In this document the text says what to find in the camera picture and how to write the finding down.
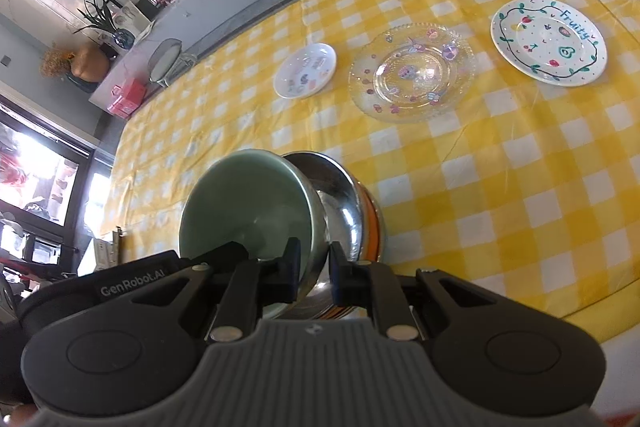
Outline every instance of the yellow fabric edge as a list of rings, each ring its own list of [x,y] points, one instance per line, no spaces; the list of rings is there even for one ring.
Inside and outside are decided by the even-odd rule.
[[[564,317],[603,343],[640,324],[640,280]]]

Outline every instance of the tablecloth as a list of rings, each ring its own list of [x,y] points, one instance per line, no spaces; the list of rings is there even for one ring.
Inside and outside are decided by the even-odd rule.
[[[609,51],[598,81],[564,89],[498,54],[490,19],[508,1],[299,0],[283,8],[129,121],[104,229],[126,229],[127,259],[177,248],[186,198],[219,158],[249,147],[316,150],[378,199],[384,261],[397,273],[439,267],[560,317],[602,305],[640,275],[640,4],[561,0],[596,23]],[[453,111],[382,123],[351,102],[350,64],[377,34],[411,22],[437,22],[467,39],[476,79]],[[280,63],[320,41],[338,56],[329,86],[305,100],[277,97]],[[621,323],[600,315],[609,321],[603,340]]]

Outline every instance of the gray wall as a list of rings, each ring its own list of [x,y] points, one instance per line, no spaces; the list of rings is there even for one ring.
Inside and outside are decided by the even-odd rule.
[[[40,61],[46,47],[14,22],[0,15],[0,58],[11,57],[9,67],[0,64],[0,81],[69,124],[95,136],[100,108],[87,93],[69,82],[41,76]]]

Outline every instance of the pink object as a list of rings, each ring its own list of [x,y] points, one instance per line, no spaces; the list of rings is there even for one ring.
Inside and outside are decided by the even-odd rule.
[[[116,98],[111,102],[108,111],[128,120],[132,113],[140,107],[145,93],[146,87],[136,79],[130,80],[124,87],[115,86],[111,90],[111,94]]]

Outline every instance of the brown vase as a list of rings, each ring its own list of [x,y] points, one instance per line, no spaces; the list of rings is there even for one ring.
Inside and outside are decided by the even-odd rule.
[[[71,61],[71,72],[86,82],[101,82],[109,72],[109,59],[94,43],[83,44]]]

